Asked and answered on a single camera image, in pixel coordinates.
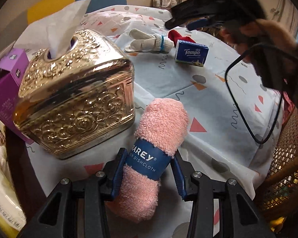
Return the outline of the pink dishcloth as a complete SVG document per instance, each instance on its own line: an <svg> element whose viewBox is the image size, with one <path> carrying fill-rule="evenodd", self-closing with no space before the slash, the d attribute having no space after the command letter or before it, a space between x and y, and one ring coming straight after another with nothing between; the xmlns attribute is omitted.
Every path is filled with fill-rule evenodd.
<svg viewBox="0 0 298 238"><path fill-rule="evenodd" d="M124 167L119 195L107 204L117 216L135 223L150 220L158 205L160 178L187 134L183 104L156 98L146 106Z"/></svg>

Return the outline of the red Christmas sock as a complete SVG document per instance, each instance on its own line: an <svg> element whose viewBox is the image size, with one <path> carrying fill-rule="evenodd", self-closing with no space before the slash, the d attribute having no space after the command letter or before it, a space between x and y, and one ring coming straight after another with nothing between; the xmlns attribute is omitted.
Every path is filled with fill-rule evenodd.
<svg viewBox="0 0 298 238"><path fill-rule="evenodd" d="M168 38L173 42L174 47L176 47L178 43L180 45L191 45L196 43L191 37L182 36L176 30L170 30L168 33Z"/></svg>

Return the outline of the white socks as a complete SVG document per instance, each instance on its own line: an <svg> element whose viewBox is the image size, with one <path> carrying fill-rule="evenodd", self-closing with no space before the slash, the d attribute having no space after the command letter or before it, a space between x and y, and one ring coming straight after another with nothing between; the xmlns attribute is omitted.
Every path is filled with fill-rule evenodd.
<svg viewBox="0 0 298 238"><path fill-rule="evenodd" d="M154 53L169 53L174 47L174 42L167 36L160 34L149 35L138 29L129 31L129 37L133 40L124 51L133 52L154 52Z"/></svg>

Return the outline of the white packaged towel roll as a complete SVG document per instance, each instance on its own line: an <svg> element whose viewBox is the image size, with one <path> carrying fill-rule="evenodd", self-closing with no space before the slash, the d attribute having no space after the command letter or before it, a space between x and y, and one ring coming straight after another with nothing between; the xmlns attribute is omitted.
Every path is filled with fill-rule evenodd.
<svg viewBox="0 0 298 238"><path fill-rule="evenodd" d="M9 167L5 157L0 157L0 216L17 231L26 224L26 217L9 177Z"/></svg>

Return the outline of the patterned plastic tablecloth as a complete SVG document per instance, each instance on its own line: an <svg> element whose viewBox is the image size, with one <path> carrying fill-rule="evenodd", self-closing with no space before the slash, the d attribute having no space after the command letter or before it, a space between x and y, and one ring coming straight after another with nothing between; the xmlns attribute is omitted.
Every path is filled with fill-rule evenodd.
<svg viewBox="0 0 298 238"><path fill-rule="evenodd" d="M167 35L164 22L171 18L166 10L133 5L113 5L84 15L81 29L95 29L122 50L132 38L129 30ZM48 154L40 145L27 147L36 177L46 196L62 178L86 179L101 170L116 156L120 147L128 150L134 143L139 117L155 98L182 102L188 116L188 133L179 148L184 160L208 175L225 181L235 178L251 198L264 181L279 137L282 111L269 141L259 145L250 136L228 93L224 73L238 58L236 51L217 38L200 31L176 29L199 44L208 46L204 67L175 62L175 48L168 54L130 53L134 64L134 124L116 136L66 160ZM228 83L251 130L258 140L266 137L276 115L279 94L262 85L251 64L240 62L228 73ZM161 177L159 201L154 217L135 224L107 215L111 237L186 237L191 202L178 195L170 166Z"/></svg>

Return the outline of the gold embossed tissue box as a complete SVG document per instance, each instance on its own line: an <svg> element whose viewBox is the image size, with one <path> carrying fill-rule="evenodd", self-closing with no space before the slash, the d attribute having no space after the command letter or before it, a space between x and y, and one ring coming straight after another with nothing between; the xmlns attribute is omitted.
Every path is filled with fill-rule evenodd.
<svg viewBox="0 0 298 238"><path fill-rule="evenodd" d="M129 128L135 120L132 61L104 35L74 33L56 59L40 49L19 87L13 122L61 160Z"/></svg>

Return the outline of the blue Tempo tissue pack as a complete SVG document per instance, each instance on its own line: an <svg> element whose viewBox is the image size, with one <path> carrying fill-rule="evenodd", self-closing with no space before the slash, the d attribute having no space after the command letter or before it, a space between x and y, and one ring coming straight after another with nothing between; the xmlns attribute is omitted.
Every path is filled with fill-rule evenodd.
<svg viewBox="0 0 298 238"><path fill-rule="evenodd" d="M203 67L209 48L206 45L178 40L175 51L175 61Z"/></svg>

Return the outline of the rattan chair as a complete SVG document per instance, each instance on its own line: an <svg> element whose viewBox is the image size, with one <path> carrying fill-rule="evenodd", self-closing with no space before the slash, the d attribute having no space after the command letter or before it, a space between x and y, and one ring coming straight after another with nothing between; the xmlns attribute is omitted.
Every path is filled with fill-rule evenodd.
<svg viewBox="0 0 298 238"><path fill-rule="evenodd" d="M282 126L264 182L257 188L254 204L266 222L287 217L298 209L298 109Z"/></svg>

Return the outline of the purple tissue box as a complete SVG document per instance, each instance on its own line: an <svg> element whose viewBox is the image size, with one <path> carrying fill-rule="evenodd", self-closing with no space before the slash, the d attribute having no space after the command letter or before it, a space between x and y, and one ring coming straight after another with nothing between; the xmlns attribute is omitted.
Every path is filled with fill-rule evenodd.
<svg viewBox="0 0 298 238"><path fill-rule="evenodd" d="M19 87L28 67L25 50L13 48L0 59L0 121L23 141L32 144L33 140L23 135L13 123Z"/></svg>

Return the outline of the boxes on desk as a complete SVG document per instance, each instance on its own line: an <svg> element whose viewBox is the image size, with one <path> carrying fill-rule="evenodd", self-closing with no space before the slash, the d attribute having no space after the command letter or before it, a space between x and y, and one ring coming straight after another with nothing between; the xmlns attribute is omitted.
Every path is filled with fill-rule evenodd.
<svg viewBox="0 0 298 238"><path fill-rule="evenodd" d="M172 8L176 5L176 0L152 0L152 7L154 8Z"/></svg>

